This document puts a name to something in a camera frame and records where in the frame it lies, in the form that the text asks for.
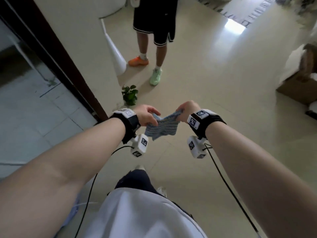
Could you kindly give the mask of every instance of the dark pants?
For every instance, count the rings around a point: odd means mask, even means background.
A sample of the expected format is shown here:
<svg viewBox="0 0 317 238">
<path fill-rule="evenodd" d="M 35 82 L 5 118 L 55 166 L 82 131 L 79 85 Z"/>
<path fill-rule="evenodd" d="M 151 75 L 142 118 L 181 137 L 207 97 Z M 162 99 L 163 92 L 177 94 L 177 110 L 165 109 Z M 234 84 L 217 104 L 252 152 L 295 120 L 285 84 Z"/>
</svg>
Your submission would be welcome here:
<svg viewBox="0 0 317 238">
<path fill-rule="evenodd" d="M 141 189 L 141 190 L 145 190 L 154 194 L 157 194 L 159 196 L 162 196 L 160 193 L 158 193 L 156 191 L 156 189 L 153 187 L 153 185 L 151 184 L 150 178 L 147 175 L 147 173 L 142 170 L 142 169 L 135 169 L 133 171 L 130 171 L 129 173 L 127 173 L 125 176 L 123 176 L 119 182 L 117 183 L 115 189 L 117 188 L 133 188 L 133 189 Z M 183 210 L 182 208 L 180 208 L 184 213 L 186 213 L 187 215 L 189 215 L 190 217 L 193 218 L 193 216 L 191 214 L 188 214 L 185 210 Z"/>
</svg>

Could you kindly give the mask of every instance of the potted plant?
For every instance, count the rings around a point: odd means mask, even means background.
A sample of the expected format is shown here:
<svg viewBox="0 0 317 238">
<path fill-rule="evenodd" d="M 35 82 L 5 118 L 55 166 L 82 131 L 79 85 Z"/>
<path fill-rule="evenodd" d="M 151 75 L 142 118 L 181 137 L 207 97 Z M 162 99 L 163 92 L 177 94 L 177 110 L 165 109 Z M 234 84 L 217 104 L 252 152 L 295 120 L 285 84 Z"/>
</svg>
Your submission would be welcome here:
<svg viewBox="0 0 317 238">
<path fill-rule="evenodd" d="M 133 106 L 136 104 L 136 101 L 138 99 L 137 93 L 139 91 L 135 88 L 136 88 L 135 85 L 132 85 L 131 87 L 129 87 L 129 86 L 122 87 L 123 100 L 124 100 L 126 106 Z"/>
</svg>

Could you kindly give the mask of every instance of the shirt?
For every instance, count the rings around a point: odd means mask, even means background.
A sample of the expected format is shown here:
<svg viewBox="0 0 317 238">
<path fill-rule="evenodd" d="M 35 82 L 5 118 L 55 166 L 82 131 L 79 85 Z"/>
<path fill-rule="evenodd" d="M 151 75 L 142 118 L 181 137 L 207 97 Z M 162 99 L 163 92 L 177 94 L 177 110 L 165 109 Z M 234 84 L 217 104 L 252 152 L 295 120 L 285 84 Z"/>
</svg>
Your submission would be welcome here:
<svg viewBox="0 0 317 238">
<path fill-rule="evenodd" d="M 168 199 L 132 188 L 112 191 L 85 238 L 207 238 L 199 225 Z"/>
</svg>

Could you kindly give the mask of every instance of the door frame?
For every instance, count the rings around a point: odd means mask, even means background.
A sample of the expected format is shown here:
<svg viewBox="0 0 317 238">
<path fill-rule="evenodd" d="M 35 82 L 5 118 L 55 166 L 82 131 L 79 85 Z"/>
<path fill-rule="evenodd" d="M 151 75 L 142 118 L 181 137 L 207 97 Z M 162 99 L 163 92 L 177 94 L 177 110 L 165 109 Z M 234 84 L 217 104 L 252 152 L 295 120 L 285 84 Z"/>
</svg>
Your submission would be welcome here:
<svg viewBox="0 0 317 238">
<path fill-rule="evenodd" d="M 0 19 L 37 54 L 97 121 L 108 119 L 34 0 L 0 0 Z"/>
</svg>

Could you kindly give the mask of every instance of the wristband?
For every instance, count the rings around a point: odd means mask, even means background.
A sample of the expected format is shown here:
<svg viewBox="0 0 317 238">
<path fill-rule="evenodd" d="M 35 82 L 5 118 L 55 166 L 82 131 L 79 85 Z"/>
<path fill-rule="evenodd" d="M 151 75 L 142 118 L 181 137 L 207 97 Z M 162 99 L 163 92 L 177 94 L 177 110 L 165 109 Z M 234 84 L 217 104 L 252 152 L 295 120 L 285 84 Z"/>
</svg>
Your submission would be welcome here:
<svg viewBox="0 0 317 238">
<path fill-rule="evenodd" d="M 219 115 L 208 109 L 201 109 L 189 115 L 187 119 L 187 123 L 199 139 L 206 139 L 206 128 L 208 127 L 208 125 L 216 121 L 220 121 L 226 124 Z"/>
<path fill-rule="evenodd" d="M 123 144 L 128 143 L 129 140 L 136 136 L 136 131 L 141 127 L 139 119 L 135 112 L 129 108 L 122 108 L 117 111 L 114 111 L 111 115 L 111 118 L 120 119 L 125 126 L 125 136 L 123 137 Z"/>
</svg>

